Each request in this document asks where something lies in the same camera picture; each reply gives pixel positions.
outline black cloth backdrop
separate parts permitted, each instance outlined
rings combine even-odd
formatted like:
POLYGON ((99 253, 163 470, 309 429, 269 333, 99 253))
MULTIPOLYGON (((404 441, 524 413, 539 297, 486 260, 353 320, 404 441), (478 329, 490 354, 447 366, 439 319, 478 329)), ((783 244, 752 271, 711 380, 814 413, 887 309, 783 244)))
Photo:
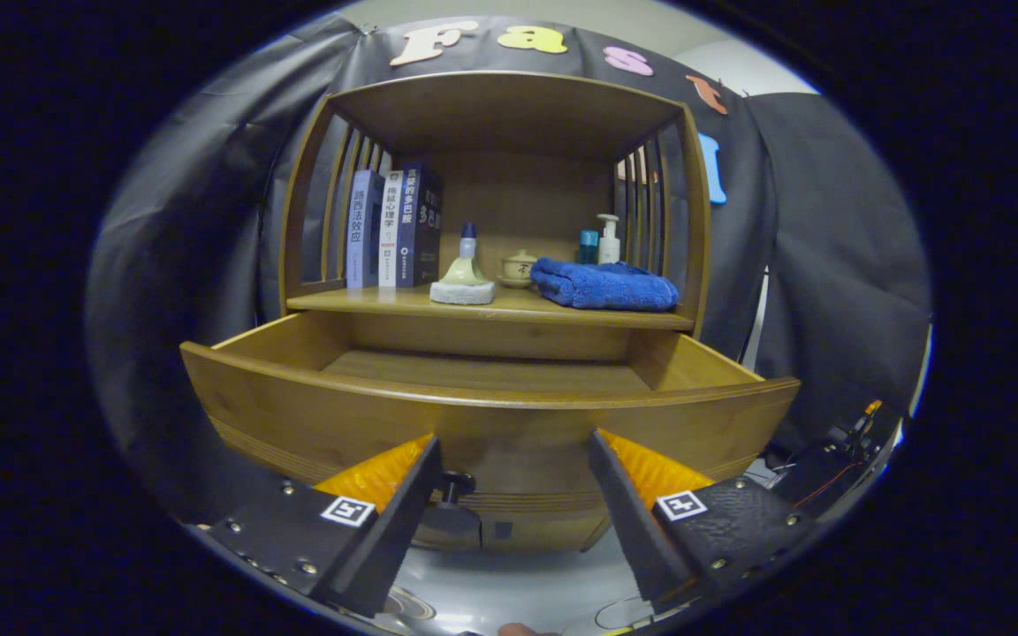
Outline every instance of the black cloth backdrop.
MULTIPOLYGON (((885 166, 823 98, 736 96, 718 77, 569 25, 462 16, 365 36, 329 15, 251 53, 182 104, 137 157, 102 224, 86 319, 91 366, 121 450, 167 510, 214 520, 278 478, 226 450, 177 347, 185 339, 210 345, 278 316, 280 212, 320 98, 476 69, 593 77, 689 104, 699 131, 719 142, 727 193, 713 205, 701 339, 739 357, 771 266, 758 371, 804 382, 777 433, 781 446, 795 451, 851 404, 908 402, 929 305, 921 245, 885 166), (478 27, 441 56, 389 64, 405 33, 466 19, 478 27), (497 44, 508 25, 522 23, 561 32, 568 51, 497 44), (609 45, 642 54, 654 75, 612 67, 603 56, 609 45), (687 75, 714 84, 727 114, 704 104, 687 75)), ((322 149, 315 191, 327 188, 334 146, 322 149)), ((676 141, 667 154, 680 155, 676 141)), ((672 205, 684 212, 684 185, 674 176, 672 205)), ((310 213, 304 244, 316 248, 323 229, 320 211, 310 213)), ((675 217, 684 223, 684 214, 675 217)), ((306 251, 305 274, 318 270, 319 250, 306 251)))
POLYGON ((130 465, 184 522, 229 514, 278 478, 218 439, 177 347, 256 325, 272 162, 359 36, 324 16, 195 92, 138 153, 101 224, 84 317, 98 401, 130 465))

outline shelf top panel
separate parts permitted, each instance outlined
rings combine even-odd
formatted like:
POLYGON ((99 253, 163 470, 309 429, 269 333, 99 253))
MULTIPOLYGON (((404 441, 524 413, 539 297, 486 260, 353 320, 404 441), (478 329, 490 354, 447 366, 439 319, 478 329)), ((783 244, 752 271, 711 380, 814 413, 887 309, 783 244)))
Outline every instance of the shelf top panel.
POLYGON ((618 160, 683 105, 584 77, 447 72, 364 85, 328 104, 400 154, 501 151, 618 160))
POLYGON ((498 285, 490 304, 442 304, 432 301, 430 287, 332 290, 288 298, 290 309, 315 309, 392 315, 432 315, 441 319, 477 319, 510 323, 590 325, 639 330, 691 331, 693 321, 678 313, 573 309, 543 298, 534 290, 514 290, 498 285))

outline foam letter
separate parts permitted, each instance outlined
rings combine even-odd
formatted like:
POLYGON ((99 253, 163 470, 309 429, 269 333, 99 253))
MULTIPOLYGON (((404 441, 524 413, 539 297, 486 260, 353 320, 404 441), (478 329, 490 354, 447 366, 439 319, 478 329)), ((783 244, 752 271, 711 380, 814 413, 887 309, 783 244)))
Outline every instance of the foam letter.
POLYGON ((603 59, 615 68, 637 72, 639 75, 654 75, 654 68, 646 64, 646 58, 639 53, 619 47, 605 47, 603 54, 605 54, 603 59))
POLYGON ((429 25, 427 28, 418 28, 406 34, 407 45, 403 48, 403 53, 392 60, 392 67, 401 64, 410 64, 421 60, 429 60, 432 57, 439 57, 441 49, 436 49, 436 44, 444 47, 453 47, 461 40, 461 32, 473 31, 477 28, 476 21, 465 20, 461 23, 444 23, 440 25, 429 25))
POLYGON ((720 93, 716 92, 713 85, 710 85, 710 83, 706 80, 701 79, 701 77, 694 77, 692 75, 687 75, 686 79, 692 81, 694 88, 698 90, 698 96, 701 97, 701 101, 704 102, 704 104, 710 104, 711 109, 718 111, 719 113, 722 114, 728 114, 728 111, 727 109, 725 109, 725 106, 720 104, 720 102, 718 101, 720 93))
POLYGON ((706 183, 710 184, 710 203, 723 205, 728 200, 725 190, 720 186, 720 171, 718 170, 718 150, 720 146, 714 137, 704 136, 698 132, 701 141, 701 158, 706 162, 706 183))
POLYGON ((510 49, 536 49, 545 53, 563 53, 565 37, 558 31, 543 25, 510 25, 506 34, 498 37, 498 44, 510 49))

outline wooden cabinet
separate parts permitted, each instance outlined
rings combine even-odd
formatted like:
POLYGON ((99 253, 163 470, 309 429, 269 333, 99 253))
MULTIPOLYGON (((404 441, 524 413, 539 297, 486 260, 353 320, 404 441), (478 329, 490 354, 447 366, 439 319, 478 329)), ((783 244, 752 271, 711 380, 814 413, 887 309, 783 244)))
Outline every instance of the wooden cabinet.
MULTIPOLYGON (((460 72, 327 97, 308 125, 280 237, 283 317, 213 347, 182 345, 199 399, 235 450, 319 482, 435 431, 445 467, 477 480, 461 503, 482 517, 482 547, 573 551, 607 528, 586 468, 593 427, 712 478, 740 474, 771 439, 799 382, 760 379, 695 339, 710 205, 686 106, 578 77, 460 72), (328 188, 315 188, 320 148, 338 128, 328 188), (662 152, 671 134, 676 165, 662 152), (464 222, 477 226, 490 275, 520 248, 573 261, 579 230, 609 212, 621 217, 626 261, 671 278, 678 306, 577 310, 501 286, 493 304, 463 306, 430 301, 428 287, 346 289, 352 171, 413 158, 444 182, 440 273, 464 222), (671 177, 687 210, 671 206, 671 177), (331 230, 307 281, 310 209, 331 230)), ((477 546, 429 530, 416 542, 477 546)))

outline white wall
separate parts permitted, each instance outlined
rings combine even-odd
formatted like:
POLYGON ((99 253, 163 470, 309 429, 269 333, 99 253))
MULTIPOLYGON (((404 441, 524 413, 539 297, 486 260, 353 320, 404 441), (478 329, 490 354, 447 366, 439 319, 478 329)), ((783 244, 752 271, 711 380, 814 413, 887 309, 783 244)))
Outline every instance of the white wall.
POLYGON ((730 34, 654 0, 360 0, 339 9, 353 23, 380 28, 441 16, 522 16, 617 37, 674 57, 730 34))
POLYGON ((673 57, 703 75, 720 79, 728 89, 742 96, 819 94, 779 61, 740 40, 702 44, 673 57))

